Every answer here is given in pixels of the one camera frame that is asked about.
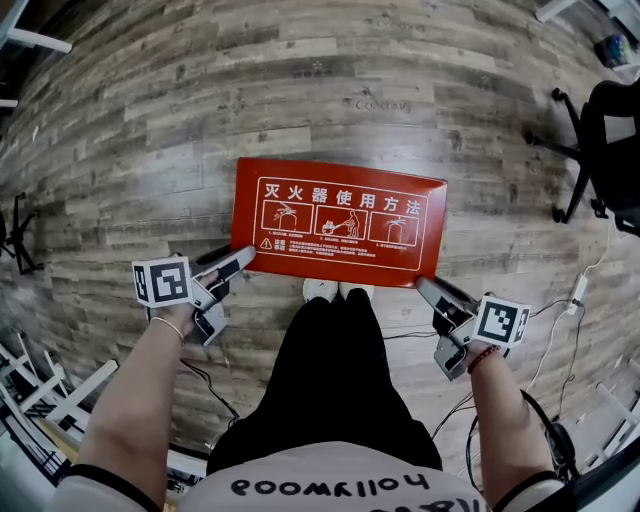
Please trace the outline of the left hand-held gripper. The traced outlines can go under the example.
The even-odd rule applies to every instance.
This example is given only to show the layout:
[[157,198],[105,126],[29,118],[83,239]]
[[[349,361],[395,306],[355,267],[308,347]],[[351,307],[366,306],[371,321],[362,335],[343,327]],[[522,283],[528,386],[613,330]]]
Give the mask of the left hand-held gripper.
[[228,281],[255,257],[252,245],[236,250],[225,245],[198,257],[194,275],[184,256],[133,261],[136,300],[150,309],[189,304],[194,308],[192,334],[202,346],[209,346],[227,326],[222,300],[229,293]]

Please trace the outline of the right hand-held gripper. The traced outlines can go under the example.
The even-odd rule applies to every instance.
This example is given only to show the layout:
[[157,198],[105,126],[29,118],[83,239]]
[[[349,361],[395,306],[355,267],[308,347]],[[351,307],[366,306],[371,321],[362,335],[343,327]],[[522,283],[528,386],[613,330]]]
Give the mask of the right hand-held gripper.
[[420,276],[416,289],[434,311],[432,325],[440,336],[434,359],[449,381],[466,371],[464,360],[472,342],[511,349],[524,337],[529,305],[490,295],[477,301],[437,276]]

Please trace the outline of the red fire extinguisher box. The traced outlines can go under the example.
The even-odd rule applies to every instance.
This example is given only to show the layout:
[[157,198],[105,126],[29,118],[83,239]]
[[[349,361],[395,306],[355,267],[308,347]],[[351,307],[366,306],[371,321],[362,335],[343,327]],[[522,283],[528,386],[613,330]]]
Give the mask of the red fire extinguisher box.
[[241,158],[231,226],[248,269],[413,288],[436,273],[444,180],[347,165]]

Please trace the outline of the person's left forearm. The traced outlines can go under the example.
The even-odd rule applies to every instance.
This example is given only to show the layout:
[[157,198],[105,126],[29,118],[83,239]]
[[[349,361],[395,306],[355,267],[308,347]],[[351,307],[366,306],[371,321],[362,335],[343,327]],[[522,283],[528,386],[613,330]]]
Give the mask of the person's left forearm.
[[180,332],[152,318],[95,407],[77,461],[107,470],[159,507],[166,496],[167,458]]

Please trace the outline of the person's right forearm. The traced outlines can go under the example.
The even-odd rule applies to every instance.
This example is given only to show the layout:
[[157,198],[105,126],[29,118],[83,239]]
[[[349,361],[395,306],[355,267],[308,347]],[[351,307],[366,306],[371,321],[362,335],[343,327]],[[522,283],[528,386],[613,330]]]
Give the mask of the person's right forearm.
[[551,453],[538,416],[497,348],[472,342],[465,365],[479,422],[483,493],[493,507],[529,477],[551,471]]

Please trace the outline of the person's left hand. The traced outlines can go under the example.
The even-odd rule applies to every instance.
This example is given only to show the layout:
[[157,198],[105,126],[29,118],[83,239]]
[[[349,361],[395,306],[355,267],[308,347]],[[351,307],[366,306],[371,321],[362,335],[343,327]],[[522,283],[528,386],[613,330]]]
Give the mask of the person's left hand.
[[182,342],[185,342],[194,328],[194,311],[195,308],[190,303],[181,303],[152,309],[150,315],[152,318],[162,318],[161,324],[175,327],[180,332]]

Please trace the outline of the person's left white shoe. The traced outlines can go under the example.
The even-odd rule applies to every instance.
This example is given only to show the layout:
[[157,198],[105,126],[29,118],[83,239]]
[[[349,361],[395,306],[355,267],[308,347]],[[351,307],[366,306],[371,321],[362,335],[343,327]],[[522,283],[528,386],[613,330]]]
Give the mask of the person's left white shoe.
[[332,280],[306,278],[302,291],[306,302],[310,302],[315,298],[322,298],[332,302],[338,295],[339,283]]

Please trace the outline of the white power strip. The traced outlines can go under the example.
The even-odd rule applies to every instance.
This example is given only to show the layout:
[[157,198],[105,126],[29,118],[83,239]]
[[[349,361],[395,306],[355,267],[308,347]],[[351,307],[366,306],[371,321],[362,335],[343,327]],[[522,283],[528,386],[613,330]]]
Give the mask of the white power strip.
[[574,315],[579,306],[583,304],[583,297],[588,286],[588,279],[585,273],[578,275],[570,299],[567,303],[566,312]]

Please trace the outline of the black trousers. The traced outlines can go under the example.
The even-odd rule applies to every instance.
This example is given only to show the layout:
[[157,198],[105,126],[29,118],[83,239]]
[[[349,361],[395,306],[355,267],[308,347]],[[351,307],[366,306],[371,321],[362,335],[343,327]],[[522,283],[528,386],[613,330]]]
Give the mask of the black trousers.
[[217,441],[214,473],[311,444],[344,442],[442,469],[424,424],[394,388],[383,335],[362,288],[304,304],[287,329],[256,410]]

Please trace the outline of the white shirt with black lettering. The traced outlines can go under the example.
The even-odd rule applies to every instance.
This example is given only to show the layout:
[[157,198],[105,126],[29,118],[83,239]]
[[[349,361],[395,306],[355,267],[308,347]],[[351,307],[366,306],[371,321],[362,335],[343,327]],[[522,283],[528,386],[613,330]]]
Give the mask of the white shirt with black lettering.
[[[540,473],[496,510],[526,512],[563,484]],[[73,466],[47,512],[149,512],[139,489],[94,466]],[[490,512],[462,479],[366,447],[328,442],[285,450],[215,472],[179,498],[176,512]]]

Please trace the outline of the black mesh office chair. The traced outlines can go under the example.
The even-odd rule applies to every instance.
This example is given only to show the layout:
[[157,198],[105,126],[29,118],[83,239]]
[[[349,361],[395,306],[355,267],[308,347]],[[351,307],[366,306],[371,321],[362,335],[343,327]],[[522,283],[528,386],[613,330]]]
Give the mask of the black mesh office chair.
[[[631,84],[602,81],[592,90],[582,110],[577,111],[567,93],[556,88],[552,99],[565,104],[577,146],[545,141],[532,132],[524,134],[530,146],[540,146],[576,161],[579,175],[567,209],[552,209],[557,223],[567,224],[588,184],[596,197],[591,208],[598,218],[611,212],[616,227],[640,238],[640,78]],[[634,133],[616,141],[607,139],[607,117],[631,120]]]
[[25,199],[25,192],[20,192],[14,197],[13,217],[10,231],[7,230],[4,216],[0,211],[0,255],[2,252],[6,252],[9,257],[16,262],[20,275],[27,275],[42,271],[45,267],[43,263],[35,263],[32,260],[24,245],[24,235],[30,222],[39,216],[39,211],[34,210],[23,220],[20,220],[20,201],[24,201]]

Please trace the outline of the black waste bin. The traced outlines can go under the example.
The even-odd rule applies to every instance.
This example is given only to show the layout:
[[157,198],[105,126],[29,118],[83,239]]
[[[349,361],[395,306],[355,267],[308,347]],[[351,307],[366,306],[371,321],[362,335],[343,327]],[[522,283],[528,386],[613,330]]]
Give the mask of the black waste bin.
[[622,34],[612,34],[594,44],[594,52],[599,61],[607,68],[627,65],[631,47]]

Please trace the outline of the white metal frame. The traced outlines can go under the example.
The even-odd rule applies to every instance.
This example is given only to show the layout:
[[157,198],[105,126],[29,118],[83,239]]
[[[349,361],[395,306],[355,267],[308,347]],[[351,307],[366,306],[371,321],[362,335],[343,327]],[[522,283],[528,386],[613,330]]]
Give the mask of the white metal frame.
[[71,388],[57,359],[44,353],[50,376],[41,378],[21,334],[16,335],[20,351],[13,354],[0,342],[0,405],[9,409],[7,423],[29,448],[57,455],[75,449],[82,440],[89,413],[81,403],[98,390],[118,369],[110,359],[86,380]]

